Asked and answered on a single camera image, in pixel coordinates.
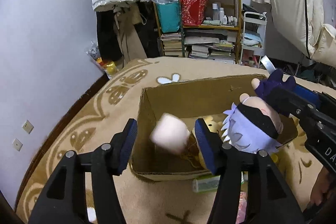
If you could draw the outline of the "person's right hand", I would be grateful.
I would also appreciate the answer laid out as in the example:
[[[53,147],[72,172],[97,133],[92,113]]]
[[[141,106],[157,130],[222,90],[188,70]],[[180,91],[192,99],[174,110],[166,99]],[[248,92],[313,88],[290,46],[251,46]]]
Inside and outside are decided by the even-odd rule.
[[[334,182],[335,176],[323,167],[311,190],[310,202],[307,204],[307,208],[310,209],[314,205],[319,206],[324,200],[327,200],[331,196],[331,185]]]

